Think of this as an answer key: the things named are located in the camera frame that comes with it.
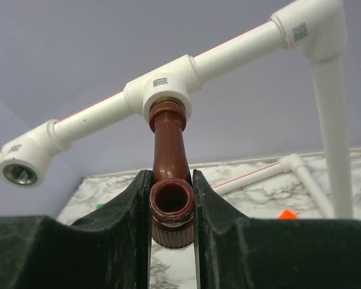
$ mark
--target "white tee fitting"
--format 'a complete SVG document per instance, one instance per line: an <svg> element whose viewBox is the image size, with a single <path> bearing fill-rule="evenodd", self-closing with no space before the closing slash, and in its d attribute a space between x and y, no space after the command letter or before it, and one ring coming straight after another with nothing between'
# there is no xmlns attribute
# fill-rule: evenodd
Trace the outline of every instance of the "white tee fitting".
<svg viewBox="0 0 361 289"><path fill-rule="evenodd" d="M29 188L43 182L53 157L70 149L55 136L56 121L49 120L3 146L0 177L5 182Z"/></svg>
<svg viewBox="0 0 361 289"><path fill-rule="evenodd" d="M304 46L312 62L338 56L347 43L342 0L297 0L271 17L285 39L285 48Z"/></svg>
<svg viewBox="0 0 361 289"><path fill-rule="evenodd" d="M157 80L160 78L167 78L167 85L163 84L165 83L163 79ZM131 109L135 113L143 115L148 122L151 105L163 96L181 101L186 108L187 118L189 118L191 104L188 95L201 89L202 85L195 70L194 59L189 55L184 55L130 81L126 84L123 93Z"/></svg>

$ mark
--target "brown pipe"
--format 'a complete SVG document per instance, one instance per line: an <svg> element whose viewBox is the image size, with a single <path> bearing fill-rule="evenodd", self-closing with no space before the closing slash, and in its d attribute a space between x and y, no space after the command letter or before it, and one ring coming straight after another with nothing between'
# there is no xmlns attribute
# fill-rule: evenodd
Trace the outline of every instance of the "brown pipe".
<svg viewBox="0 0 361 289"><path fill-rule="evenodd" d="M162 101L150 111L150 128L155 133L155 184L150 192L152 236L172 249L194 240L195 198L182 136L186 122L184 107L175 101Z"/></svg>

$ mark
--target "brown threaded connector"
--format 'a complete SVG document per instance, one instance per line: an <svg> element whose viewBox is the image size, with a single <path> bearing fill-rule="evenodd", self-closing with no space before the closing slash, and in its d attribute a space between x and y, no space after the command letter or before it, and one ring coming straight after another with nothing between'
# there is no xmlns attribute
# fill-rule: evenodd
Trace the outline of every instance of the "brown threaded connector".
<svg viewBox="0 0 361 289"><path fill-rule="evenodd" d="M182 136L186 122L184 107L174 101L162 101L150 111L150 128L155 133L152 236L171 249L183 248L194 240L195 198Z"/></svg>

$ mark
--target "pipe opening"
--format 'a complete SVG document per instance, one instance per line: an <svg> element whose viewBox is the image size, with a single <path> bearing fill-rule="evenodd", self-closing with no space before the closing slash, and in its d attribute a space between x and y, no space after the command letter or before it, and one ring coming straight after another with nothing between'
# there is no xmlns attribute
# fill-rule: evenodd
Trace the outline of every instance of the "pipe opening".
<svg viewBox="0 0 361 289"><path fill-rule="evenodd" d="M165 213L178 212L183 209L188 200L187 191L183 186L168 183L156 194L156 204Z"/></svg>
<svg viewBox="0 0 361 289"><path fill-rule="evenodd" d="M16 185L33 185L37 181L36 173L29 167L20 164L6 166L3 174L7 180Z"/></svg>

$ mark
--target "white marble table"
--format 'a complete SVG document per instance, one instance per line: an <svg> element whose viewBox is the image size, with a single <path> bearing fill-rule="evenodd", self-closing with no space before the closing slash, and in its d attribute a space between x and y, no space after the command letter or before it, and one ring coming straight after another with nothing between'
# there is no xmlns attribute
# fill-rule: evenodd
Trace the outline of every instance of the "white marble table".
<svg viewBox="0 0 361 289"><path fill-rule="evenodd" d="M361 152L352 153L351 158L353 199L356 206L361 208ZM306 157L304 160L319 186L329 194L329 181L324 158ZM265 167L272 162L274 161L249 161L199 169L209 183L214 186ZM84 179L59 215L58 220L69 225L76 219L92 212L96 205L105 203L122 192L135 175L134 172L118 173ZM278 218L285 209L295 212L298 218L321 217L307 190L292 173L274 176L226 193L223 197L250 217ZM193 246L182 250L167 250L153 241L150 288L196 288Z"/></svg>

